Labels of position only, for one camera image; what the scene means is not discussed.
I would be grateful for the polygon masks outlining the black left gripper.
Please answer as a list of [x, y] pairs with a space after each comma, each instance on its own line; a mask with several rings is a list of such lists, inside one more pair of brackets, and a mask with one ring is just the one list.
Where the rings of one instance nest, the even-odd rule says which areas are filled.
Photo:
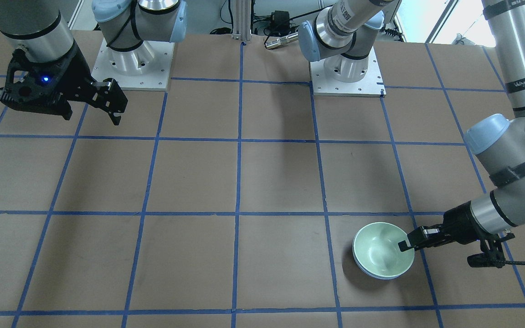
[[439, 247], [453, 242], [461, 245], [487, 237], [473, 216], [471, 203], [464, 203], [443, 214], [443, 222], [434, 226], [420, 226], [408, 233], [407, 241], [398, 243], [401, 252]]

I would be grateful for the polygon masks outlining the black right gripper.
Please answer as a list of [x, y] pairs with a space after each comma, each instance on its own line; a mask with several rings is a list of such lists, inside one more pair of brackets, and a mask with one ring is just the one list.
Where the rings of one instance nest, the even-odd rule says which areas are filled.
[[98, 81], [84, 81], [78, 85], [72, 99], [99, 108], [106, 112], [114, 125], [119, 125], [121, 114], [129, 102], [118, 81], [113, 78]]

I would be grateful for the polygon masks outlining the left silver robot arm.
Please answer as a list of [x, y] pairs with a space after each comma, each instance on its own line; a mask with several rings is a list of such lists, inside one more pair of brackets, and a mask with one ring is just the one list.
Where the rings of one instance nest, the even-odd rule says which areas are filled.
[[483, 8], [515, 118], [494, 114], [471, 127], [464, 141], [494, 190], [448, 210], [441, 224], [415, 229], [398, 243], [400, 251], [479, 241], [484, 255], [498, 256], [513, 237], [509, 230], [525, 224], [525, 0], [484, 0]]

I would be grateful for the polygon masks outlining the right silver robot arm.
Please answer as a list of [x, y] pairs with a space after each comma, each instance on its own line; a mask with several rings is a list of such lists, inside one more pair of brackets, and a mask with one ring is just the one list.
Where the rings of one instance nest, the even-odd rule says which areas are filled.
[[[187, 30], [183, 0], [94, 0], [94, 18], [110, 64], [139, 75], [157, 59], [149, 43], [179, 43]], [[16, 111], [72, 116], [71, 101], [108, 114], [119, 125], [128, 104], [113, 77], [96, 80], [58, 4], [52, 0], [0, 0], [0, 32], [13, 46], [0, 101]]]

